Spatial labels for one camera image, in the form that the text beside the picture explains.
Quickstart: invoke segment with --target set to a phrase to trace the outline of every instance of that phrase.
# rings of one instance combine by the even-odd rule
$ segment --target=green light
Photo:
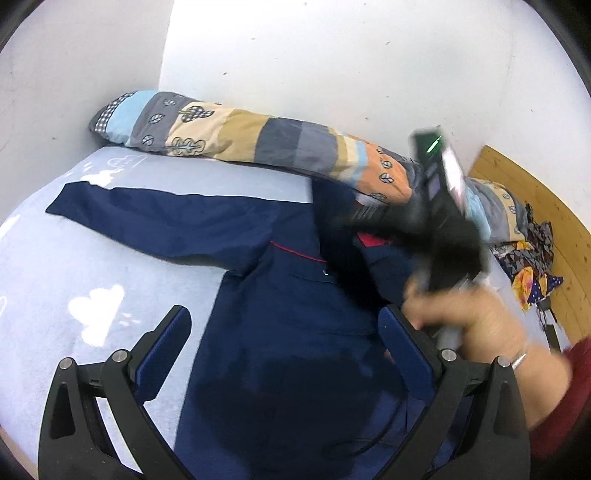
[[[439,143],[440,140],[441,140],[441,137],[439,137],[437,140],[435,140],[435,142],[433,142],[431,144],[431,146],[428,148],[427,153],[431,153],[433,151],[433,149],[437,146],[437,144]]]

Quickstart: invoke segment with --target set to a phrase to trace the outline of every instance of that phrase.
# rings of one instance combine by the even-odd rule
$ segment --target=bed
[[[174,304],[193,318],[191,337],[147,411],[173,445],[184,389],[224,270],[202,262],[168,262],[119,245],[65,218],[45,213],[64,184],[150,188],[178,194],[241,195],[309,202],[309,179],[294,173],[207,158],[169,158],[105,147],[28,198],[0,227],[0,424],[34,472],[38,433],[58,361],[100,362],[131,348]],[[486,280],[545,342],[535,309],[524,314],[511,283],[491,257]],[[568,340],[558,329],[564,346]],[[106,426],[122,461],[128,452],[106,402]]]

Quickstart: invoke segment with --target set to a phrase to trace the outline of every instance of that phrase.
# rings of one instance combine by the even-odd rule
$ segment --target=pillow
[[[403,157],[395,152],[386,150],[382,147],[382,151],[396,160],[406,170],[408,184],[413,192],[416,192],[419,188],[423,188],[422,182],[424,181],[423,167],[420,163],[414,161],[411,158]]]
[[[491,226],[488,224],[482,202],[471,189],[466,189],[466,218],[474,222],[480,233],[480,239],[484,243],[489,243],[491,241]]]
[[[466,185],[474,192],[485,210],[491,229],[489,243],[518,242],[525,240],[527,213],[521,202],[498,183],[490,180],[466,179]]]
[[[107,140],[175,157],[203,155],[343,181],[379,200],[405,203],[405,168],[381,147],[324,125],[261,115],[173,92],[126,93],[92,119]]]

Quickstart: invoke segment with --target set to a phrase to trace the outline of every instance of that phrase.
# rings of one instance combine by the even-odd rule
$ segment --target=wooden bed frame
[[[469,176],[505,185],[530,203],[536,222],[551,222],[554,232],[552,273],[564,284],[552,292],[552,311],[571,342],[591,335],[591,233],[545,185],[491,147],[484,147]]]

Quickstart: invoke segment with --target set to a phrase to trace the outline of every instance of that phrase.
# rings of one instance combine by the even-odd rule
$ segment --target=blue gripper pad
[[[137,402],[156,398],[189,334],[191,314],[185,307],[174,306],[156,329],[145,333],[134,346],[132,361],[141,362],[135,366],[135,378],[132,379],[135,380]]]
[[[435,382],[439,379],[440,371],[434,372],[433,366],[421,353],[420,348],[415,343],[411,335],[424,335],[423,345],[429,347],[426,342],[431,340],[422,332],[414,331],[409,333],[408,328],[413,329],[408,320],[397,311],[401,319],[392,311],[390,307],[384,307],[380,310],[378,316],[378,332],[384,345],[389,350],[396,367],[398,368],[409,393],[419,400],[429,403],[435,395]],[[433,346],[433,355],[436,356],[436,349]]]

